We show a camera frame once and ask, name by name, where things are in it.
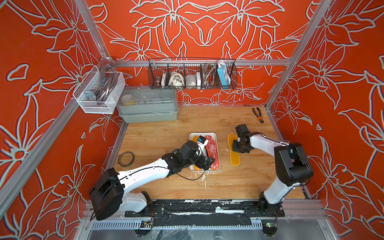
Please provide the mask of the white plastic storage tray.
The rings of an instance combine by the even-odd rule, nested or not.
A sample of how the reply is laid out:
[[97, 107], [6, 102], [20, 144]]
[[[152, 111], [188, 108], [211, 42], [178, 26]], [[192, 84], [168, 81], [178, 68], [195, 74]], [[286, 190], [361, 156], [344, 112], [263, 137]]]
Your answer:
[[[191, 133], [191, 134], [189, 135], [189, 140], [192, 140], [193, 136], [196, 136], [196, 135], [197, 135], [197, 136], [203, 136], [203, 137], [205, 137], [205, 135], [210, 135], [210, 136], [212, 136], [212, 137], [215, 139], [215, 141], [216, 141], [216, 144], [217, 144], [217, 151], [218, 151], [218, 157], [219, 157], [219, 146], [218, 146], [218, 141], [217, 141], [217, 135], [216, 135], [215, 133]], [[219, 171], [220, 168], [221, 168], [221, 163], [220, 163], [220, 167], [219, 167], [218, 170], [211, 170], [211, 169], [209, 168], [208, 172]]]

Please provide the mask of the red insole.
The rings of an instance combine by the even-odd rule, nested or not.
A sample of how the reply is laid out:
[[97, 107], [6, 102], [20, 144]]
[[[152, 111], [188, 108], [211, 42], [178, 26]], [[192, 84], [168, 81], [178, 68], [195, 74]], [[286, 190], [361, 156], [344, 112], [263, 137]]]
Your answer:
[[205, 135], [205, 138], [209, 141], [206, 145], [207, 154], [209, 157], [215, 159], [215, 161], [211, 164], [211, 170], [218, 170], [220, 167], [220, 161], [218, 157], [217, 144], [215, 139], [210, 135]]

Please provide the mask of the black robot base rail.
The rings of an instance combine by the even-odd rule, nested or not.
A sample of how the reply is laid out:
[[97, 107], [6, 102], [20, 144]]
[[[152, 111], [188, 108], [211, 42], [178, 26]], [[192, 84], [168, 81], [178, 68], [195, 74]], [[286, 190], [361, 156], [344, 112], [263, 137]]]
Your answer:
[[285, 217], [281, 205], [263, 210], [258, 200], [154, 200], [140, 213], [125, 212], [126, 218], [155, 218], [156, 227], [251, 226], [252, 220]]

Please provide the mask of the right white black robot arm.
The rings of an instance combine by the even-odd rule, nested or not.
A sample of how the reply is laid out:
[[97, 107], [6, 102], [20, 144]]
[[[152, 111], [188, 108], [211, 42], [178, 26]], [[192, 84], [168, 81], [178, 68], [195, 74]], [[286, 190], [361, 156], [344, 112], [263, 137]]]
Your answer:
[[233, 142], [233, 151], [249, 154], [259, 149], [275, 158], [276, 179], [259, 196], [258, 211], [267, 216], [275, 213], [285, 196], [295, 187], [310, 181], [314, 175], [303, 146], [299, 143], [278, 142], [263, 133], [250, 132], [247, 125], [236, 127], [238, 139]]

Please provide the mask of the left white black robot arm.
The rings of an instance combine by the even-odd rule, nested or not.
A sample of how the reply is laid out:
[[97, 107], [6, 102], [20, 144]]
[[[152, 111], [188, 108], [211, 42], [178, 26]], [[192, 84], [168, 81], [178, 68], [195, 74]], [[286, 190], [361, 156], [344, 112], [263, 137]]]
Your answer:
[[117, 172], [115, 168], [106, 170], [89, 192], [94, 217], [101, 221], [117, 211], [139, 213], [151, 205], [152, 200], [147, 192], [133, 194], [132, 190], [155, 180], [178, 175], [192, 165], [209, 170], [215, 162], [215, 158], [210, 157], [206, 150], [210, 142], [199, 136], [196, 142], [189, 140], [180, 149], [148, 165], [129, 171]]

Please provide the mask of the yellow insole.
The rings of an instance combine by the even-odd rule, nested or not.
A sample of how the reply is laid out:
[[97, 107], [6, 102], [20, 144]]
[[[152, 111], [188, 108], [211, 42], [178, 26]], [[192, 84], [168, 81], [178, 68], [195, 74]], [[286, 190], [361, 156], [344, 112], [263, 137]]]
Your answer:
[[[197, 136], [197, 135], [196, 135], [196, 136], [193, 136], [192, 140], [193, 140], [194, 142], [197, 142], [198, 137], [199, 137], [199, 136]], [[200, 171], [200, 170], [201, 170], [201, 169], [198, 168], [196, 165], [193, 165], [193, 168], [194, 168], [195, 171]]]
[[227, 138], [229, 153], [230, 153], [230, 163], [233, 166], [239, 166], [241, 163], [239, 153], [233, 151], [234, 142], [238, 141], [238, 137], [235, 134], [229, 134]]

